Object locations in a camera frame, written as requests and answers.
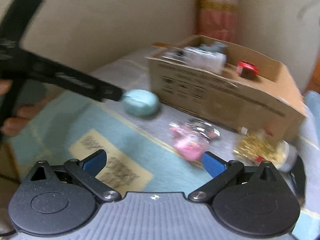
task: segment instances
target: teal round object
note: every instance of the teal round object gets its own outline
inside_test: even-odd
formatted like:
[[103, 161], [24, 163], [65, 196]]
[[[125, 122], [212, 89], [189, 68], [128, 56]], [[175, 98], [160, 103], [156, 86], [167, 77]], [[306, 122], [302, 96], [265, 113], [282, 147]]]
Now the teal round object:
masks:
[[122, 96], [122, 105], [128, 114], [148, 116], [155, 114], [159, 109], [159, 98], [150, 91], [134, 89]]

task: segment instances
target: ribbed surface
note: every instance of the ribbed surface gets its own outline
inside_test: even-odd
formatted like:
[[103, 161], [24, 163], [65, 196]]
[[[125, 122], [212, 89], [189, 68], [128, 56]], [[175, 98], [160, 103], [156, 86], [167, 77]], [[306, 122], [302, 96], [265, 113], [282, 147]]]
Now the ribbed surface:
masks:
[[213, 178], [217, 177], [226, 170], [224, 164], [218, 162], [216, 159], [212, 158], [206, 153], [202, 155], [202, 165]]
[[[15, 240], [39, 240], [19, 234]], [[84, 228], [48, 240], [245, 240], [222, 227], [204, 204], [181, 193], [128, 193], [120, 202], [102, 205]], [[293, 240], [289, 235], [277, 240]]]

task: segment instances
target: beige wall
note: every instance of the beige wall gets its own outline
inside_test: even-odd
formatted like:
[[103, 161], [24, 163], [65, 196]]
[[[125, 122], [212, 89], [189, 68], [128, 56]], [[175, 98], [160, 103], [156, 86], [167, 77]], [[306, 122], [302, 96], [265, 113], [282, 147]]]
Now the beige wall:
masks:
[[[11, 0], [0, 0], [0, 18]], [[153, 42], [194, 33], [196, 0], [47, 0], [24, 47], [89, 72]]]
[[303, 90], [320, 42], [320, 0], [239, 0], [238, 43], [286, 64]]

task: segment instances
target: small red toy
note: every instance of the small red toy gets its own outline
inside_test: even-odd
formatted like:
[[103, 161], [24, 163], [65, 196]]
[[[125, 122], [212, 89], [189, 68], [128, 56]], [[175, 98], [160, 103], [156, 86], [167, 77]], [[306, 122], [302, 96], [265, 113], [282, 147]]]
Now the small red toy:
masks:
[[240, 77], [253, 80], [258, 72], [259, 69], [254, 64], [244, 60], [238, 62], [237, 73]]

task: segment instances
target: pink curtain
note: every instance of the pink curtain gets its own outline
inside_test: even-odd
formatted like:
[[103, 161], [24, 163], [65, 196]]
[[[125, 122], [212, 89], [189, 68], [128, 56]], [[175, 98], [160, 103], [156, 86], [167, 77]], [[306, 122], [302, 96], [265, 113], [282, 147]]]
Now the pink curtain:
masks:
[[238, 0], [200, 0], [199, 34], [235, 41]]

